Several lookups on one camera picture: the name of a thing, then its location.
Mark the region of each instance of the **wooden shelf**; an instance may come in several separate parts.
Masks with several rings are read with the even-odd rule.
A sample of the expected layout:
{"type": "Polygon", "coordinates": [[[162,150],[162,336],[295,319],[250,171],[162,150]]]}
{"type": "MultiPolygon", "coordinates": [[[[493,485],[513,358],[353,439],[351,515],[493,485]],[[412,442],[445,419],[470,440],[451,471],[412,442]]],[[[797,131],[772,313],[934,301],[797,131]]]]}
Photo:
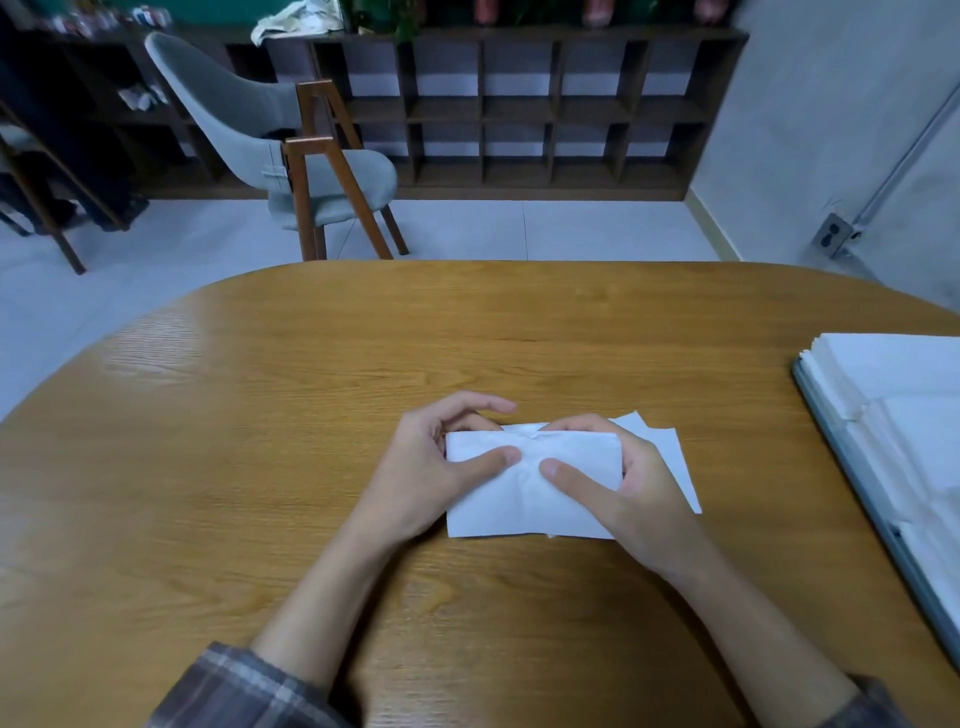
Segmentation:
{"type": "Polygon", "coordinates": [[[553,121],[550,97],[485,96],[483,120],[493,123],[547,124],[553,121]]]}
{"type": "Polygon", "coordinates": [[[480,182],[477,157],[428,157],[420,167],[417,186],[473,186],[480,182]]]}
{"type": "MultiPolygon", "coordinates": [[[[609,28],[581,28],[574,25],[529,25],[517,27],[481,28],[462,26],[454,28],[421,28],[418,37],[459,41],[530,41],[545,40],[659,40],[673,38],[678,40],[736,40],[745,41],[748,37],[736,28],[717,28],[713,26],[690,25],[621,25],[609,28]]],[[[309,40],[315,43],[363,43],[370,41],[394,42],[393,34],[371,33],[362,36],[347,33],[331,33],[326,36],[313,36],[309,40]]]]}
{"type": "Polygon", "coordinates": [[[703,124],[707,114],[683,96],[641,96],[634,120],[641,124],[703,124]]]}
{"type": "Polygon", "coordinates": [[[584,126],[607,126],[630,121],[630,110],[612,96],[563,96],[560,121],[584,126]]]}
{"type": "Polygon", "coordinates": [[[469,122],[480,118],[476,96],[420,96],[410,107],[411,123],[469,122]]]}
{"type": "Polygon", "coordinates": [[[491,157],[484,184],[496,187],[546,187],[546,163],[541,157],[491,157]]]}
{"type": "MultiPolygon", "coordinates": [[[[96,109],[85,119],[104,124],[107,133],[116,133],[123,145],[121,152],[131,157],[128,168],[135,169],[141,188],[151,196],[262,197],[259,190],[247,188],[229,173],[225,174],[225,163],[203,130],[176,100],[172,89],[162,81],[144,51],[143,40],[149,32],[147,28],[124,28],[92,40],[51,39],[62,46],[60,52],[88,91],[92,100],[90,107],[96,109]],[[117,84],[126,76],[137,74],[144,79],[160,80],[173,105],[147,112],[119,108],[117,84]],[[163,167],[166,171],[157,175],[149,157],[159,150],[148,147],[154,144],[158,132],[148,129],[151,126],[168,127],[170,133],[166,136],[170,138],[163,143],[170,147],[176,141],[181,148],[189,144],[199,158],[192,158],[184,165],[163,167]]],[[[240,75],[264,81],[276,77],[269,55],[249,43],[249,27],[177,26],[168,32],[204,45],[221,44],[223,55],[240,75]]],[[[318,76],[331,79],[339,88],[354,123],[393,125],[398,139],[406,142],[409,156],[391,158],[397,171],[399,195],[430,199],[681,200],[747,40],[745,34],[730,28],[652,25],[596,30],[574,26],[426,28],[420,36],[454,41],[467,47],[472,44],[476,51],[475,95],[420,95],[419,79],[424,69],[418,74],[413,44],[397,44],[393,36],[335,34],[305,38],[304,45],[318,76]],[[686,92],[683,96],[644,96],[642,90],[653,49],[664,40],[699,44],[686,92]],[[501,41],[549,46],[545,95],[487,93],[489,79],[485,59],[495,49],[502,48],[501,41]],[[571,44],[581,41],[609,42],[625,48],[615,92],[611,90],[607,95],[598,96],[563,95],[566,74],[576,72],[567,68],[571,57],[569,49],[571,44]],[[345,45],[364,43],[375,43],[378,54],[393,56],[397,96],[354,95],[352,84],[357,77],[354,75],[351,80],[348,57],[361,51],[354,47],[347,53],[345,45]],[[448,135],[448,131],[440,134],[440,130],[426,129],[433,125],[464,125],[475,129],[479,154],[452,158],[427,156],[425,149],[430,147],[429,140],[448,135]],[[594,130],[589,136],[602,140],[602,156],[556,156],[558,139],[573,138],[564,136],[564,127],[576,126],[594,130]],[[663,158],[627,157],[635,131],[645,126],[671,128],[663,158]],[[542,133],[530,127],[539,127],[542,133]],[[513,134],[516,144],[532,145],[531,151],[538,151],[542,141],[542,153],[536,157],[488,154],[489,149],[509,150],[513,134]]],[[[497,72],[503,73],[503,69],[498,68],[497,72]]],[[[156,146],[161,146],[159,142],[157,139],[156,146]]],[[[569,147],[562,144],[560,148],[569,147]]]]}
{"type": "Polygon", "coordinates": [[[138,190],[153,200],[265,200],[265,190],[240,182],[230,172],[212,181],[197,159],[169,167],[148,180],[134,180],[138,190]]]}
{"type": "Polygon", "coordinates": [[[347,111],[356,124],[406,122],[403,99],[399,96],[357,96],[347,99],[347,111]]]}

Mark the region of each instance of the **gray floor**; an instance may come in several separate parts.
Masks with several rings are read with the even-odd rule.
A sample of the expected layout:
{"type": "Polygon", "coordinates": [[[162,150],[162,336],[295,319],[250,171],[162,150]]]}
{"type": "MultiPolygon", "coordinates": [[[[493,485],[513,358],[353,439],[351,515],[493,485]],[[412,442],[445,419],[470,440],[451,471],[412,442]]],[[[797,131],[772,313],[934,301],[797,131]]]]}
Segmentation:
{"type": "MultiPolygon", "coordinates": [[[[414,259],[717,259],[682,203],[397,200],[391,209],[414,259]]],[[[297,235],[276,228],[260,201],[154,202],[128,232],[86,224],[68,236],[85,276],[49,238],[0,226],[0,419],[137,316],[216,280],[300,260],[297,235]]],[[[375,257],[352,221],[328,227],[326,241],[331,258],[375,257]]]]}

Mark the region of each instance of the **wood grain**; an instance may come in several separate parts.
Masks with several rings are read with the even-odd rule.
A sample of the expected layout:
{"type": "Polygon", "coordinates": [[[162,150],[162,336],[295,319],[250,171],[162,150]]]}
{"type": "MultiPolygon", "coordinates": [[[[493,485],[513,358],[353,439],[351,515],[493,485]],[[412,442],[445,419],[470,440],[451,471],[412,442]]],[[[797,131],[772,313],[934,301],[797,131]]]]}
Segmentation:
{"type": "MultiPolygon", "coordinates": [[[[82,353],[0,425],[0,712],[142,721],[211,640],[246,643],[408,407],[675,426],[733,561],[921,728],[960,678],[791,381],[824,331],[960,334],[859,280],[726,263],[327,262],[207,287],[82,353]]],[[[612,543],[449,540],[396,565],[348,684],[371,726],[734,726],[698,625],[612,543]]]]}

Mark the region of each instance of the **white paper stack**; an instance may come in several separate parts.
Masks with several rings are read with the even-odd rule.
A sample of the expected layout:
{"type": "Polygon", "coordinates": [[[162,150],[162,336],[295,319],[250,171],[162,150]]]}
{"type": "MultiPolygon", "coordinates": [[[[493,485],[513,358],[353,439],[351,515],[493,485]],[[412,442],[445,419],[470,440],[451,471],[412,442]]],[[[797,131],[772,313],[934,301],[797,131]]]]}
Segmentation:
{"type": "Polygon", "coordinates": [[[828,333],[801,367],[960,628],[960,337],[828,333]]]}
{"type": "MultiPolygon", "coordinates": [[[[636,412],[611,422],[657,446],[690,508],[694,513],[701,513],[677,430],[648,427],[636,412]]],[[[451,462],[469,460],[505,445],[519,448],[522,454],[519,463],[446,512],[446,531],[451,538],[521,533],[612,537],[586,508],[558,491],[540,474],[540,462],[548,457],[563,460],[615,490],[623,479],[619,438],[603,432],[541,431],[545,424],[506,425],[502,432],[451,432],[446,436],[446,457],[451,462]]]]}

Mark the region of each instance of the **hand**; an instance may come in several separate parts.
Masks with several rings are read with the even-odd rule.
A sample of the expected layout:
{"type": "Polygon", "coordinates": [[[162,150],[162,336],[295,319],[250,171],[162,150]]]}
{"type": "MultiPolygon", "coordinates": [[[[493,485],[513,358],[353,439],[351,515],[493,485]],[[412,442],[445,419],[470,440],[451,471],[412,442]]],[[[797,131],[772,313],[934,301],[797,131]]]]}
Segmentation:
{"type": "Polygon", "coordinates": [[[458,392],[405,412],[350,520],[387,548],[418,536],[474,488],[520,461],[514,447],[492,449],[471,460],[445,459],[446,433],[499,430],[478,409],[507,414],[516,405],[493,395],[458,392]]]}
{"type": "Polygon", "coordinates": [[[566,463],[547,458],[540,472],[584,505],[621,546],[647,569],[670,580],[694,566],[709,539],[657,447],[600,415],[579,415],[545,430],[613,432],[623,450],[623,482],[616,491],[566,463]]]}

